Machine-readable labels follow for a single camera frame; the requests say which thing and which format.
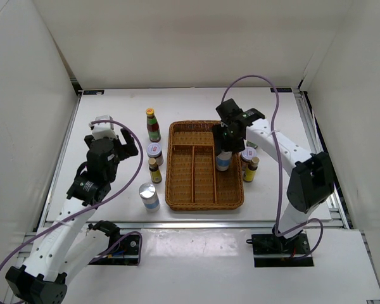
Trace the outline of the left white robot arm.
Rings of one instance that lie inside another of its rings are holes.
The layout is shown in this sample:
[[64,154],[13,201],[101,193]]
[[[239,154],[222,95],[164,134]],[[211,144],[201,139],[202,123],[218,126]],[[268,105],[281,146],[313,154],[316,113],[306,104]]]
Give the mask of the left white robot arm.
[[8,269],[5,279],[13,294],[25,303],[61,303],[68,285],[86,266],[119,251],[131,233],[121,234],[117,225],[101,220],[88,226],[87,235],[75,242],[96,210],[108,201],[111,183],[122,160],[142,156],[142,146],[134,134],[86,136],[86,161],[77,169],[66,193],[66,201],[51,227],[36,235],[41,239],[35,251],[20,267]]

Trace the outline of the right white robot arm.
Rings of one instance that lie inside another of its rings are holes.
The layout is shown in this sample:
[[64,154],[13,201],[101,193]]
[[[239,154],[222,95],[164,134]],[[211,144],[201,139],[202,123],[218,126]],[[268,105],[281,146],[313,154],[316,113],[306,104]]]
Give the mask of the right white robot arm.
[[242,110],[233,99],[222,100],[216,111],[220,123],[212,127],[215,168],[225,172],[232,157],[251,141],[270,155],[279,166],[279,173],[289,175],[286,190],[279,186],[277,205],[287,196],[285,210],[277,209],[272,247],[279,253],[288,252],[294,237],[310,222],[311,213],[334,191],[334,174],[330,157],[325,152],[311,153],[277,132],[274,119],[267,120],[260,111]]

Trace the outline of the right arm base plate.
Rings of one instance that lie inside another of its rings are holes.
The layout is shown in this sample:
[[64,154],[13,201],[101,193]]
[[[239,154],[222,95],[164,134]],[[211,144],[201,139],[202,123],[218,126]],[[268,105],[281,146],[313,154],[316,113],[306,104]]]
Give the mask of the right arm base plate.
[[313,267],[310,244],[305,233],[291,239],[270,234],[252,234],[246,243],[252,246],[255,268]]

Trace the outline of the white blue canister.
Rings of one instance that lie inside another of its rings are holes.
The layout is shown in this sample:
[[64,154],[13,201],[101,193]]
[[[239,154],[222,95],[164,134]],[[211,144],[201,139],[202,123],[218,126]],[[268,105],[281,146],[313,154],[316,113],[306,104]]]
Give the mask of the white blue canister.
[[144,183],[139,187],[141,201],[149,212],[156,212],[160,209],[160,200],[156,187],[152,183]]
[[231,159],[231,151],[221,151],[215,158],[216,169],[218,171],[225,172],[231,164]]

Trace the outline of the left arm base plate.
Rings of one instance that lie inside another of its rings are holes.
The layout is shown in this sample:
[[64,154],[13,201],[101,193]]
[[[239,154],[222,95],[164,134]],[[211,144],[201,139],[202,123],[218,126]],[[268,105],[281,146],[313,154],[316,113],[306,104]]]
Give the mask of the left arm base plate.
[[143,236],[139,231],[112,236],[109,242],[110,251],[95,257],[89,265],[139,266]]

